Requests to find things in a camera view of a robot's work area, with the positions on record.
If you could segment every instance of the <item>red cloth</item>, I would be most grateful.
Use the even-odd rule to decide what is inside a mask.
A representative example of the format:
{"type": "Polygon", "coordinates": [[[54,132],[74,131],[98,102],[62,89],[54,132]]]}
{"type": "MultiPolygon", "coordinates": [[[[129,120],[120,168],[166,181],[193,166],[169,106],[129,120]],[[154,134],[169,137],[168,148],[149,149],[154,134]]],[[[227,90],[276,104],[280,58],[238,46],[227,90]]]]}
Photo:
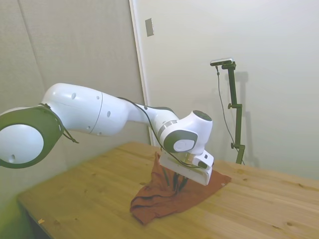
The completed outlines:
{"type": "MultiPolygon", "coordinates": [[[[207,186],[188,180],[185,187],[176,193],[173,190],[174,172],[164,168],[169,179],[168,186],[159,158],[159,154],[155,153],[152,180],[131,201],[130,212],[144,225],[154,218],[180,213],[199,204],[231,181],[230,177],[213,171],[207,186]]],[[[182,176],[179,176],[178,183],[181,181],[182,176]]]]}

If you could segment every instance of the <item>black stand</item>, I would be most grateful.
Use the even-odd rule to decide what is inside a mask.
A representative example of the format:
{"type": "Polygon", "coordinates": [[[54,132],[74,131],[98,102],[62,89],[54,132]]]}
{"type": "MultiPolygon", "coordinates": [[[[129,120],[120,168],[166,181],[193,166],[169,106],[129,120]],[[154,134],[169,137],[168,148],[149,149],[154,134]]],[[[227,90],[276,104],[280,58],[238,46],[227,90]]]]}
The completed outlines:
{"type": "Polygon", "coordinates": [[[238,150],[236,163],[241,164],[243,161],[245,146],[240,144],[241,139],[241,118],[242,118],[242,109],[243,105],[237,103],[236,97],[236,85],[235,85],[235,74],[234,70],[236,69],[236,63],[232,62],[230,64],[222,65],[223,70],[228,70],[229,78],[229,88],[230,88],[230,97],[231,104],[228,105],[228,108],[236,109],[236,130],[235,130],[235,144],[231,143],[231,148],[236,148],[238,150]]]}

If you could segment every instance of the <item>wood grain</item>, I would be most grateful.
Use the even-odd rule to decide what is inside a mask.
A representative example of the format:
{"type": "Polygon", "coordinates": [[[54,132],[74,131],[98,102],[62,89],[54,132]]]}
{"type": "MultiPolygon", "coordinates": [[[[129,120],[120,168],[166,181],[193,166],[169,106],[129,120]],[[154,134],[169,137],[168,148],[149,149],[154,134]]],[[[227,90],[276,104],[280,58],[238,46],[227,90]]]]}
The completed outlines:
{"type": "Polygon", "coordinates": [[[158,148],[128,143],[20,195],[53,239],[318,239],[319,182],[216,161],[232,182],[198,206],[142,226],[130,201],[158,148]]]}

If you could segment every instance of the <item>black cable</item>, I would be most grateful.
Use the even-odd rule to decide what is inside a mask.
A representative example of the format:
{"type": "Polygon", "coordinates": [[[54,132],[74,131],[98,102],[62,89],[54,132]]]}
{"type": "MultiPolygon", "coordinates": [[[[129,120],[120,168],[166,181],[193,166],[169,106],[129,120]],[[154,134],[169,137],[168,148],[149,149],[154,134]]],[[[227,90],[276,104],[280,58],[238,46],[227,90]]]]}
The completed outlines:
{"type": "Polygon", "coordinates": [[[145,110],[143,110],[141,107],[139,107],[139,106],[138,106],[137,104],[135,104],[133,101],[130,101],[130,100],[128,100],[128,99],[126,99],[126,98],[123,98],[123,97],[117,97],[117,98],[119,98],[119,99],[121,99],[121,100],[125,100],[125,101],[127,101],[127,102],[130,102],[130,103],[133,104],[135,107],[139,108],[139,109],[146,115],[146,117],[148,118],[148,121],[149,121],[149,123],[150,123],[150,127],[151,127],[151,129],[152,129],[152,131],[153,131],[153,133],[154,133],[154,136],[155,136],[157,142],[159,143],[161,149],[163,148],[170,156],[172,156],[175,160],[177,160],[180,164],[182,164],[182,165],[185,166],[185,167],[188,167],[188,168],[200,168],[200,167],[198,167],[198,166],[195,166],[195,165],[188,164],[188,163],[185,163],[185,162],[180,161],[180,160],[179,160],[178,158],[176,158],[172,153],[168,152],[168,151],[163,147],[163,145],[160,143],[160,140],[159,140],[157,134],[155,133],[155,130],[154,130],[153,125],[152,125],[152,122],[151,122],[151,119],[150,119],[149,115],[146,113],[145,110]]]}
{"type": "Polygon", "coordinates": [[[226,128],[227,128],[227,131],[231,137],[231,140],[233,141],[233,144],[235,144],[235,141],[234,141],[234,138],[228,128],[228,124],[227,124],[227,121],[226,121],[226,117],[225,117],[225,110],[224,110],[224,104],[223,104],[223,100],[221,99],[221,93],[220,93],[220,80],[219,80],[219,71],[218,71],[218,66],[215,66],[216,67],[216,70],[217,70],[217,77],[218,77],[218,93],[219,93],[219,98],[220,98],[220,103],[221,103],[221,108],[223,110],[223,116],[224,116],[224,121],[225,121],[225,125],[226,125],[226,128]]]}

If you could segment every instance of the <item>white wall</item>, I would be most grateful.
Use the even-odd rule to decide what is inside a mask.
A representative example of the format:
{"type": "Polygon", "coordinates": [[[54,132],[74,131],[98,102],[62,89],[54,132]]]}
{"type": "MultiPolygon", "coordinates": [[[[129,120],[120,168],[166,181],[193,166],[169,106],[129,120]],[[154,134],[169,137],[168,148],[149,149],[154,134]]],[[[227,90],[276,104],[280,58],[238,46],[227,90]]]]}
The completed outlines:
{"type": "MultiPolygon", "coordinates": [[[[128,1],[0,0],[0,113],[37,105],[58,82],[144,103],[128,1]]],[[[30,238],[21,191],[122,143],[149,142],[135,123],[113,137],[72,135],[80,144],[63,138],[33,167],[0,167],[0,239],[30,238]]]]}
{"type": "MultiPolygon", "coordinates": [[[[136,0],[149,103],[184,117],[207,112],[214,128],[207,149],[234,161],[220,106],[213,59],[237,63],[244,105],[246,164],[319,179],[319,1],[136,0]],[[155,35],[146,37],[153,18],[155,35]]],[[[224,105],[230,101],[221,73],[224,105]]],[[[235,132],[235,110],[226,110],[235,132]]]]}

